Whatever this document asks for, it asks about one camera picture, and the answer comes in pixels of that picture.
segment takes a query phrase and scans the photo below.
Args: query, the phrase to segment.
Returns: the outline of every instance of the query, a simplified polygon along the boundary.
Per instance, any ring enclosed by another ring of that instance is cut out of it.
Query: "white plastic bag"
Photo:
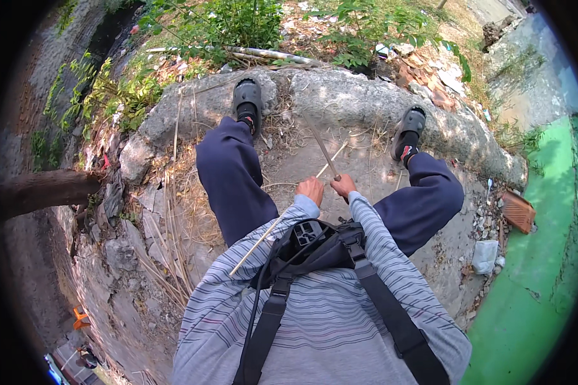
[[[475,243],[471,265],[473,265],[473,271],[476,274],[489,274],[493,271],[498,248],[499,241],[497,240],[478,241]]]
[[[494,260],[494,264],[497,266],[501,266],[501,268],[505,267],[505,257],[497,257]]]

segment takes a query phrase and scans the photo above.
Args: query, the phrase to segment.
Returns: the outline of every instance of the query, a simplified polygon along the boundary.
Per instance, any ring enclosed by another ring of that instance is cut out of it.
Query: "black backpack strap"
[[[292,282],[291,275],[281,273],[272,285],[270,298],[263,305],[257,327],[248,342],[244,361],[240,362],[233,379],[234,385],[256,385],[259,382],[261,369],[285,313]]]
[[[341,237],[355,262],[355,274],[372,303],[381,314],[385,327],[394,339],[398,358],[407,364],[419,385],[449,384],[449,376],[428,345],[424,330],[418,329],[390,289],[381,280],[359,240]]]

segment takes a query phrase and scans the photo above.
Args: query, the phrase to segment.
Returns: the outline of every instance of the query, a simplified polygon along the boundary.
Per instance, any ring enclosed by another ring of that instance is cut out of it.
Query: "red sock logo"
[[[405,146],[405,149],[401,155],[401,160],[404,160],[404,157],[407,156],[407,154],[409,153],[409,151],[411,151],[411,149],[413,149],[413,146]]]

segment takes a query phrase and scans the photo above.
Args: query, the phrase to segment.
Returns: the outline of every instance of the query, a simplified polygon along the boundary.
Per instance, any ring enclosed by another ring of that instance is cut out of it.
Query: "green painted ground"
[[[545,127],[524,197],[539,230],[514,230],[506,265],[469,330],[463,384],[525,384],[561,333],[578,292],[578,116]]]

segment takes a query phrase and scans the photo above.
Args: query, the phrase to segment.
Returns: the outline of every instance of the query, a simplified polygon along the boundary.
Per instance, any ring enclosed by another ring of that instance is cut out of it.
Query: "striped shirt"
[[[383,221],[358,192],[349,209],[367,235],[366,257],[428,336],[452,383],[462,377],[471,355],[467,336],[434,296],[428,283],[398,249]],[[179,333],[173,384],[231,384],[238,369],[254,301],[246,289],[265,263],[272,242],[296,222],[317,218],[319,208],[296,195],[270,235],[233,275],[230,271],[273,221],[231,246],[210,266],[193,292]],[[261,291],[259,314],[269,297]],[[351,269],[301,275],[291,286],[282,324],[262,369],[260,384],[415,384],[396,356],[383,319]]]

